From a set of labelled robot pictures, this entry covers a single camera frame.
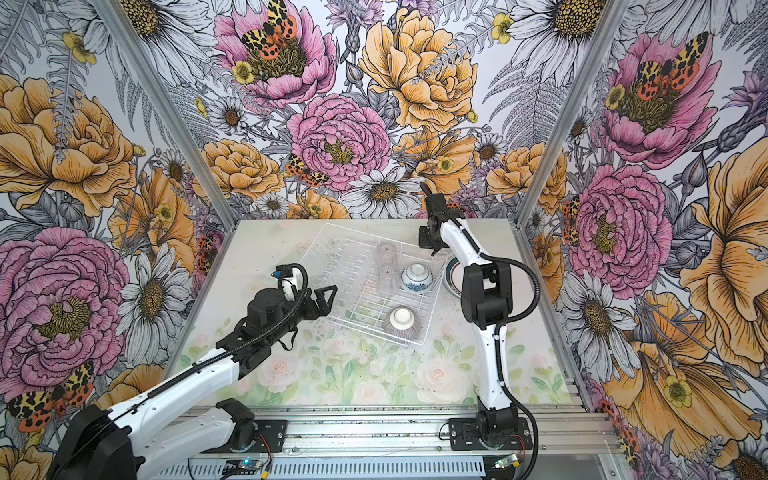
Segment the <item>plate green red band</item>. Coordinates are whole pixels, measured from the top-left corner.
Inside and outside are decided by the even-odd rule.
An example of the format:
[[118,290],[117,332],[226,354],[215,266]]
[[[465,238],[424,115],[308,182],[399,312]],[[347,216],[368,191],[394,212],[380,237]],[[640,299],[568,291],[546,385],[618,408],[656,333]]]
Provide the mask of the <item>plate green red band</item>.
[[446,290],[455,298],[462,296],[464,266],[457,257],[449,259],[445,265],[443,273],[443,285]]

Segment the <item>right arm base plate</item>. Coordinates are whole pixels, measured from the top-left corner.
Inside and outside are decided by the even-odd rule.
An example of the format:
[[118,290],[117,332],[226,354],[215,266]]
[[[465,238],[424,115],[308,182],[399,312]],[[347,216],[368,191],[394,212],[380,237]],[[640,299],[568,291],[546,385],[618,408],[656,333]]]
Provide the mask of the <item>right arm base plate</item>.
[[452,451],[530,452],[534,447],[532,433],[526,418],[520,418],[516,427],[496,429],[481,426],[474,418],[451,418],[448,421],[448,441]]

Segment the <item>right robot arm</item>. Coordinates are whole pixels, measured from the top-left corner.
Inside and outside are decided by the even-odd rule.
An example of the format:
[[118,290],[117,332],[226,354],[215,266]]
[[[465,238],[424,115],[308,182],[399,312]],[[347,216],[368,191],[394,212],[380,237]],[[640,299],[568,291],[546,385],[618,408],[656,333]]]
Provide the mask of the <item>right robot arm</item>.
[[503,335],[512,313],[510,265],[495,261],[460,213],[448,207],[441,193],[423,182],[427,225],[420,246],[434,254],[451,250],[463,268],[461,311],[474,328],[480,354],[478,412],[475,429],[488,446],[496,447],[519,427],[519,410],[509,389]]

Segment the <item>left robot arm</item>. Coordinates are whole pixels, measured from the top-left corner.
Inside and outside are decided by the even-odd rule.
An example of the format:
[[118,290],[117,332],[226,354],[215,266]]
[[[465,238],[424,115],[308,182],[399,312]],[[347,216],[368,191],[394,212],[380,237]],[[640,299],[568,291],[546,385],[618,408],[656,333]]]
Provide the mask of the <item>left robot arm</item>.
[[266,288],[247,306],[234,330],[198,361],[156,387],[107,408],[90,405],[68,427],[50,479],[150,479],[199,453],[235,452],[259,444],[253,412],[227,399],[204,414],[178,419],[201,400],[250,374],[274,344],[295,334],[303,320],[327,316],[336,286]]

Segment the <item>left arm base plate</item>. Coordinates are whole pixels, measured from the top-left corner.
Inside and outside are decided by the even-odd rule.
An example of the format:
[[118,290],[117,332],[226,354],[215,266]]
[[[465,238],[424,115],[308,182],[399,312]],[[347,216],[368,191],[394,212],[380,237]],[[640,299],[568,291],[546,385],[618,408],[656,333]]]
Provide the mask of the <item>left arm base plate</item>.
[[279,453],[283,449],[288,422],[276,419],[239,421],[220,453]]

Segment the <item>white wire dish rack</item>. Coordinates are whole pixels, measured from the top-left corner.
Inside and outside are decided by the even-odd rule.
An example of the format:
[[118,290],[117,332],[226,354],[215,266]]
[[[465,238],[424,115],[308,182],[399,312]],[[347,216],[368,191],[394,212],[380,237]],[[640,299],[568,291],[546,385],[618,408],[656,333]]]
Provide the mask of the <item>white wire dish rack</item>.
[[[399,246],[397,267],[400,274],[408,264],[426,264],[434,278],[432,287],[417,294],[404,290],[401,284],[396,294],[380,295],[376,290],[378,266],[375,260],[376,246],[380,241],[394,242]],[[440,276],[447,260],[448,255],[444,252],[433,254],[414,244],[326,224],[315,236],[301,264],[313,286],[338,287],[333,308],[328,315],[330,319],[381,340],[403,346],[420,346],[426,340],[432,316],[439,304]],[[384,331],[384,322],[389,312],[398,306],[409,307],[415,312],[420,324],[417,336],[403,338]]]

